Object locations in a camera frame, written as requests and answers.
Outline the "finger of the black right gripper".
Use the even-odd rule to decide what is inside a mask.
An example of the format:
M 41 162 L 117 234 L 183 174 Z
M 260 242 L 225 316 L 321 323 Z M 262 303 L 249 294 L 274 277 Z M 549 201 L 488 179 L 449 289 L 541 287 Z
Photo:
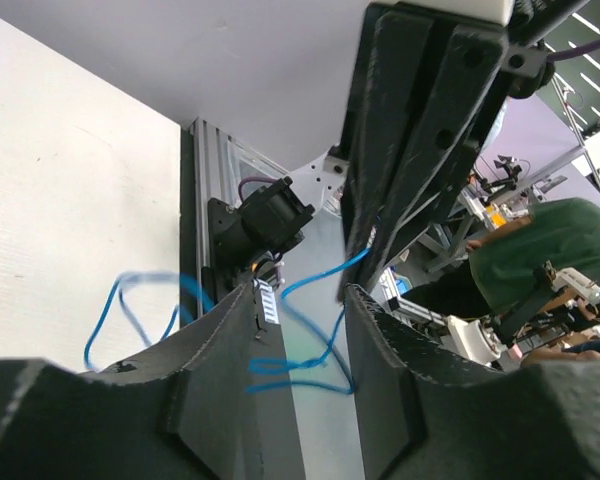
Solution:
M 415 116 L 369 252 L 371 280 L 449 212 L 480 145 L 464 145 L 469 127 L 508 50 L 501 28 L 436 22 L 434 31 L 442 38 L 431 39 L 418 74 Z
M 372 290 L 380 273 L 426 231 L 431 201 L 417 202 L 408 220 L 379 220 L 395 195 L 390 188 L 409 134 L 408 102 L 433 27 L 430 10 L 368 10 L 364 14 L 337 158 L 349 164 L 341 199 L 346 256 L 372 248 L 340 279 Z

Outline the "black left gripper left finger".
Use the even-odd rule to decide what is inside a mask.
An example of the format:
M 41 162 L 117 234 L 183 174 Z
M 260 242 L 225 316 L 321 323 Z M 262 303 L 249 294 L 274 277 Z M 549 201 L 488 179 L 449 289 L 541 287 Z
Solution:
M 228 479 L 237 458 L 250 285 L 99 373 L 0 360 L 0 479 Z

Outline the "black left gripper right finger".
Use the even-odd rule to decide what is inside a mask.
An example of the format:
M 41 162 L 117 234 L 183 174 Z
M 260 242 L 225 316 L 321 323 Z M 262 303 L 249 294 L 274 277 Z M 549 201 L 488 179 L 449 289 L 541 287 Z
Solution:
M 600 361 L 503 373 L 345 294 L 369 479 L 600 479 Z

